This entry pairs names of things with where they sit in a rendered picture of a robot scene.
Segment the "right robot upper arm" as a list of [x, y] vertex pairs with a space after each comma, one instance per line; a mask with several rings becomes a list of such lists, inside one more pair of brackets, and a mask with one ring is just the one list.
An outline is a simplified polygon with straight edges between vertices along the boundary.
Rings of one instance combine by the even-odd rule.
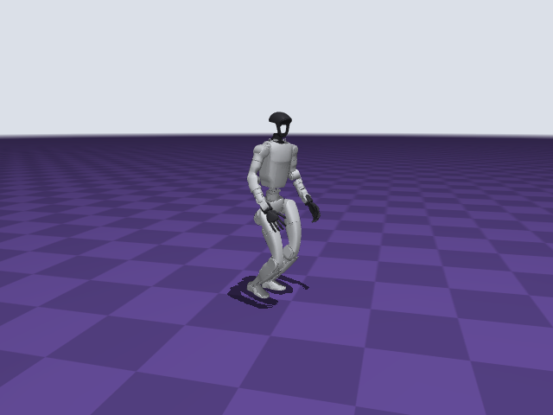
[[257, 176], [257, 183], [260, 183], [260, 178], [257, 175], [257, 172], [261, 169], [262, 163], [264, 159], [269, 155], [270, 152], [270, 145], [268, 144], [259, 144], [255, 146], [253, 150], [253, 158], [251, 161], [251, 166], [249, 169], [249, 173], [247, 176], [247, 181], [249, 175], [255, 175]]

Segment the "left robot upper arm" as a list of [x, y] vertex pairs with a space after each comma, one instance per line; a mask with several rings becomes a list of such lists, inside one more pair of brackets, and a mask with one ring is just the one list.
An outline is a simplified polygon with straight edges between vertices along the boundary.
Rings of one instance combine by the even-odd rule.
[[300, 173], [299, 171], [296, 169], [296, 165], [297, 165], [297, 152], [298, 152], [298, 147], [294, 144], [291, 144], [292, 145], [292, 159], [291, 159], [291, 163], [290, 163], [290, 168], [289, 168], [289, 176], [288, 178], [293, 181], [297, 178], [300, 177]]

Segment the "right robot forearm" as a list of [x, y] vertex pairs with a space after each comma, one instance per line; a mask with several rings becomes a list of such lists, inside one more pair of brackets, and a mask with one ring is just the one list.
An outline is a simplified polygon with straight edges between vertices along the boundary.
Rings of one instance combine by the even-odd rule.
[[250, 191], [253, 193], [254, 198], [256, 199], [256, 203], [265, 210], [266, 208], [269, 208], [269, 205], [266, 202], [266, 199], [264, 197], [264, 193], [262, 191], [261, 185], [257, 183], [257, 176], [255, 175], [249, 175], [248, 177], [248, 184]]

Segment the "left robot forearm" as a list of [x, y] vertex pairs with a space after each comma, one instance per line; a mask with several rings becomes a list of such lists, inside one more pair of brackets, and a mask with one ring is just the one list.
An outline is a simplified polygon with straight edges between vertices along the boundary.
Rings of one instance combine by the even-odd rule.
[[293, 182], [293, 185], [296, 187], [296, 191], [298, 195], [301, 197], [302, 202], [306, 203], [308, 200], [306, 199], [305, 195], [308, 195], [308, 192], [302, 183], [301, 176]]

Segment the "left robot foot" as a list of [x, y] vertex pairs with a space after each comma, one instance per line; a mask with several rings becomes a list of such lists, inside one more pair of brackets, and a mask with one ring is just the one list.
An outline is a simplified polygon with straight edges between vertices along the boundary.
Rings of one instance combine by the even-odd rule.
[[263, 288], [268, 288], [275, 291], [283, 291], [286, 289], [285, 285], [279, 284], [276, 280], [272, 280], [271, 282], [265, 282], [262, 284]]

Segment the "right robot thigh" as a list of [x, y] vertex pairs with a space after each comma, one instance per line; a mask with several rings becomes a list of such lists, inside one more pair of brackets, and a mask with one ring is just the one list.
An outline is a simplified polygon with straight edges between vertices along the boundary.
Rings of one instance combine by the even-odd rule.
[[263, 213], [261, 208], [255, 213], [253, 219], [256, 222], [256, 224], [258, 224], [259, 226], [262, 226], [262, 234], [270, 249], [270, 252], [272, 255], [271, 258], [273, 258], [277, 263], [276, 271], [282, 269], [284, 267], [285, 261], [283, 258], [283, 243], [282, 243], [280, 232], [275, 228], [274, 224], [272, 223], [273, 227], [276, 230], [276, 233], [273, 231], [273, 229], [270, 226], [270, 223], [267, 221], [266, 214]]

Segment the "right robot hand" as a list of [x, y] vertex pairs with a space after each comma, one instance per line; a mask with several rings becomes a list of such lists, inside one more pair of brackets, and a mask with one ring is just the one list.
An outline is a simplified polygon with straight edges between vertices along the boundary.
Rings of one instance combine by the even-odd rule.
[[[284, 219], [286, 219], [286, 217], [283, 214], [280, 214], [280, 213], [276, 212], [276, 210], [272, 210], [272, 207], [268, 202], [267, 202], [267, 204], [269, 205], [269, 207], [266, 208], [265, 210], [263, 210], [261, 207], [260, 208], [263, 211], [263, 213], [266, 214], [267, 221], [270, 223], [270, 226], [273, 229], [273, 231], [276, 233], [277, 232], [275, 230], [275, 228], [276, 228], [280, 232], [280, 229], [278, 228], [278, 226], [280, 226], [282, 228], [282, 230], [283, 230], [283, 227], [280, 225], [280, 223], [278, 221], [280, 221], [285, 227], [286, 227], [286, 225], [279, 218], [279, 216], [283, 217]], [[274, 224], [275, 228], [273, 227], [272, 223]]]

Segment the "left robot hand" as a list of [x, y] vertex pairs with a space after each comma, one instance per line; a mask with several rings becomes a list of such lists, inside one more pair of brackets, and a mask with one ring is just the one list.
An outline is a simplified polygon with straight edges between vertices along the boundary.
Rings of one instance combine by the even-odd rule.
[[309, 211], [313, 215], [314, 219], [313, 219], [312, 222], [316, 222], [316, 221], [319, 220], [319, 218], [321, 216], [321, 214], [319, 212], [319, 208], [317, 207], [317, 205], [315, 205], [315, 203], [313, 203], [313, 200], [310, 197], [310, 195], [305, 195], [305, 197], [308, 201], [304, 204], [309, 207]]

